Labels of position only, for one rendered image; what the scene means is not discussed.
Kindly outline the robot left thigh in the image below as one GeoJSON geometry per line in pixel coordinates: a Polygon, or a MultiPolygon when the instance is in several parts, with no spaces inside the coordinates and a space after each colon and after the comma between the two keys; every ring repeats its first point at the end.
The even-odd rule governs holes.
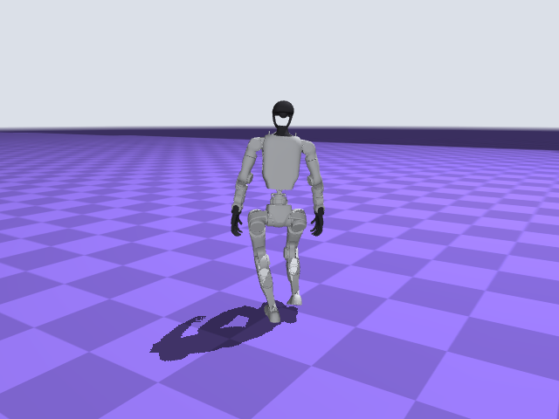
{"type": "Polygon", "coordinates": [[[258,257],[260,269],[269,267],[270,259],[266,255],[267,210],[253,209],[248,214],[248,228],[252,240],[254,257],[258,257]]]}

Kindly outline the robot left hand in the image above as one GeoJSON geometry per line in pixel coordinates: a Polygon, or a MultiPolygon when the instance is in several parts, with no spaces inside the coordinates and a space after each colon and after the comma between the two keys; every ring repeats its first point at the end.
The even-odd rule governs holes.
{"type": "Polygon", "coordinates": [[[242,224],[242,222],[241,222],[240,219],[239,219],[239,214],[241,214],[241,211],[242,211],[242,210],[240,210],[239,212],[238,212],[238,210],[239,210],[239,207],[238,207],[237,205],[234,205],[234,206],[233,206],[233,209],[231,210],[231,213],[232,213],[232,217],[231,217],[231,233],[232,233],[234,236],[237,236],[237,237],[238,237],[239,235],[241,236],[241,234],[238,233],[238,232],[241,232],[241,233],[243,232],[242,230],[240,230],[240,229],[238,228],[238,223],[242,224]]]}

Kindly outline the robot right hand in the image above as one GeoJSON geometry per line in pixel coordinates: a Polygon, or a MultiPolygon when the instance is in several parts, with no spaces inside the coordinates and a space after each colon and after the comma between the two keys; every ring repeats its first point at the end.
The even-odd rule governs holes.
{"type": "Polygon", "coordinates": [[[311,222],[311,224],[314,223],[314,222],[316,222],[316,224],[315,224],[314,228],[312,230],[310,230],[310,232],[315,230],[315,232],[313,232],[312,235],[317,237],[322,233],[324,209],[322,207],[320,207],[318,209],[318,213],[316,213],[316,212],[314,212],[314,213],[315,213],[315,219],[311,222]]]}

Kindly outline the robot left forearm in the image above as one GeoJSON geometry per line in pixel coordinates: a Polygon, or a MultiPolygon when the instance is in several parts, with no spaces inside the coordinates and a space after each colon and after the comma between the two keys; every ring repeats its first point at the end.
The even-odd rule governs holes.
{"type": "MultiPolygon", "coordinates": [[[[240,172],[239,172],[240,173],[240,172]]],[[[239,174],[238,174],[239,175],[239,174]]],[[[245,193],[247,191],[248,185],[244,182],[240,182],[238,179],[236,181],[236,186],[235,186],[235,195],[234,195],[234,203],[231,206],[231,209],[233,209],[234,205],[237,205],[239,207],[239,210],[242,210],[244,205],[243,202],[245,201],[245,193]]]]}

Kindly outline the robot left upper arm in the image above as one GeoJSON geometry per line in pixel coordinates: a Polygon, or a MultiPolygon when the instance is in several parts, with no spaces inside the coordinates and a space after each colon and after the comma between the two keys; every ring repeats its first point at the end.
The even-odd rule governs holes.
{"type": "Polygon", "coordinates": [[[251,183],[253,178],[251,170],[257,158],[256,152],[262,149],[264,139],[265,137],[256,137],[249,141],[242,161],[242,168],[238,176],[240,182],[246,184],[251,183]]]}

